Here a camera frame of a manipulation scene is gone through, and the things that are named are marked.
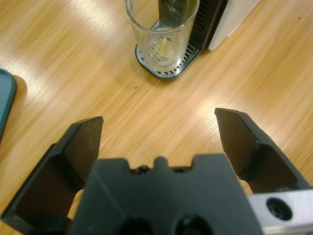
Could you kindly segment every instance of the clear drinking glass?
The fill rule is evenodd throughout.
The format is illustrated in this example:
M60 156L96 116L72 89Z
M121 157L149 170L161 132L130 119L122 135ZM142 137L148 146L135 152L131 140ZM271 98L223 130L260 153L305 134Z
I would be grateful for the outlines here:
M182 61L200 0L125 0L145 63L170 71Z

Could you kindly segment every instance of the wooden table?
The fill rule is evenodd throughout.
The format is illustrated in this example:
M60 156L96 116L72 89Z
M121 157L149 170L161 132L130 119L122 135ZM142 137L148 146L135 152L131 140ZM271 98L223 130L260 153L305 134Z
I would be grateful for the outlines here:
M223 152L214 109L240 110L313 184L311 0L262 0L173 82L136 61L122 0L2 0L0 19L0 67L18 84L0 143L1 212L67 127L98 115L99 157L136 167Z

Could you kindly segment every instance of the metal grate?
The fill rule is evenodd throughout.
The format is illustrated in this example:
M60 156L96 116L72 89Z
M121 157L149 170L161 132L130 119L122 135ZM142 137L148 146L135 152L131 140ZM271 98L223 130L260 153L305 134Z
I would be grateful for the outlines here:
M163 24L157 21L156 24L152 27L152 29L157 29L161 27L163 27ZM173 70L160 72L160 71L156 71L148 67L146 65L145 59L143 58L143 55L138 45L136 45L136 48L135 48L136 58L138 62L140 63L140 65L144 67L146 70L148 70L150 73L152 73L153 76L160 78L160 79L171 79L171 78L177 77L179 74L181 74L184 71L184 69L191 63L191 61L199 54L199 52L200 50L197 47L191 44L188 44L182 62Z

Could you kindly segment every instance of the teal plastic lid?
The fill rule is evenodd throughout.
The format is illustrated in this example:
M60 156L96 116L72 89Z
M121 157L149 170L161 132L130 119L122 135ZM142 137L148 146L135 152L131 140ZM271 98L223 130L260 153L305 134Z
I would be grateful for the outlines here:
M6 70L0 69L0 138L16 91L16 81Z

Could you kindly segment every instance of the black coffee machine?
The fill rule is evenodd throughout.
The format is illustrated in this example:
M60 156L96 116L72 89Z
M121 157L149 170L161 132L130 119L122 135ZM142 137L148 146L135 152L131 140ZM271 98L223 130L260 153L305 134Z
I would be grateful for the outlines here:
M159 6L169 0L159 0ZM260 0L200 0L199 9L182 62L171 71L155 71L146 66L138 45L135 48L139 64L158 79L179 76L202 50L214 50L247 17ZM152 27L158 27L159 21Z

